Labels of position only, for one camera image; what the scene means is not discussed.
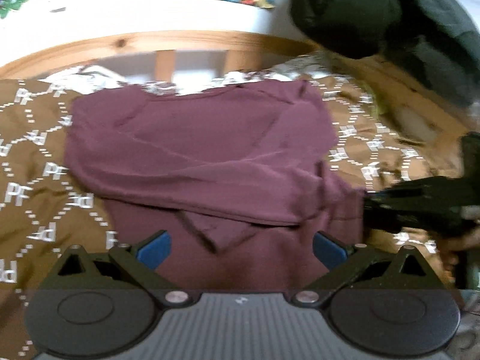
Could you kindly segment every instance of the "maroon sweater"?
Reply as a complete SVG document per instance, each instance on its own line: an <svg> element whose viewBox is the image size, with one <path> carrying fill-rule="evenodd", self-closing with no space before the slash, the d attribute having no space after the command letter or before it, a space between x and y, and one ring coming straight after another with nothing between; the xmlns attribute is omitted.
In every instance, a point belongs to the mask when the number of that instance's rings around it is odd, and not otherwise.
<svg viewBox="0 0 480 360"><path fill-rule="evenodd" d="M129 86L84 96L72 113L66 166L106 199L121 242L170 233L157 272L181 287L300 288L326 272L316 231L361 239L362 192L322 163L337 136L306 81L187 96Z"/></svg>

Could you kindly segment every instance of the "wooden bed frame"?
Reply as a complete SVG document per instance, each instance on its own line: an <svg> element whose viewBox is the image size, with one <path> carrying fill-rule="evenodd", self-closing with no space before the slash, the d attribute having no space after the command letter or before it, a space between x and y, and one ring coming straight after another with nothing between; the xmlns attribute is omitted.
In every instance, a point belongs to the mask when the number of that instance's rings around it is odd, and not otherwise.
<svg viewBox="0 0 480 360"><path fill-rule="evenodd" d="M101 59L156 52L154 78L171 81L177 50L225 51L224 72L258 71L265 53L298 56L321 47L269 35L238 31L155 31L112 35L62 44L0 67L0 79L28 79L64 68L99 63ZM368 83L391 110L410 107L437 131L431 144L441 156L457 154L458 139L469 130L464 116L401 69L381 57L349 60L332 55L334 67Z"/></svg>

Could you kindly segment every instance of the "ribbed gray surface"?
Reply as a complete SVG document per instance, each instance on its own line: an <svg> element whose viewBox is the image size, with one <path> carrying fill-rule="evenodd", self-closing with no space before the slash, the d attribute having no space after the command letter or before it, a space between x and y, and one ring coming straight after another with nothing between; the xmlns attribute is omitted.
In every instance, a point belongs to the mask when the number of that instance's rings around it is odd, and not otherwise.
<svg viewBox="0 0 480 360"><path fill-rule="evenodd" d="M379 360L338 338L323 316L281 294L204 294L169 310L141 344L109 360ZM39 355L37 360L56 360ZM451 360L445 353L424 360Z"/></svg>

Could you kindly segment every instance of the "white wall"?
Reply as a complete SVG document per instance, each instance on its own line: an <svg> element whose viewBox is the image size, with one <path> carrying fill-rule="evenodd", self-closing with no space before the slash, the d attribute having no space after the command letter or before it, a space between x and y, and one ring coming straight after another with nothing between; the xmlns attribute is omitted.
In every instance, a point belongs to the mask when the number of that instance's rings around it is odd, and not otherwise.
<svg viewBox="0 0 480 360"><path fill-rule="evenodd" d="M232 30L302 39L288 0L277 5L268 11L215 0L30 0L0 20L0 66L47 47L128 32Z"/></svg>

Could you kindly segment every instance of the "metal screw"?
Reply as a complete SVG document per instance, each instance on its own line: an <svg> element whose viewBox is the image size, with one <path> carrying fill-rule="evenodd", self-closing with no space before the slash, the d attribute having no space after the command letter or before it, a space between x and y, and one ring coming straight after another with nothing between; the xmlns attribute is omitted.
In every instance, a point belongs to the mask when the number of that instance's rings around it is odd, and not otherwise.
<svg viewBox="0 0 480 360"><path fill-rule="evenodd" d="M165 295L165 300L168 303L181 304L188 300L189 296L183 291L170 291Z"/></svg>
<svg viewBox="0 0 480 360"><path fill-rule="evenodd" d="M295 299L300 303L315 303L320 297L314 291L301 291L295 295Z"/></svg>

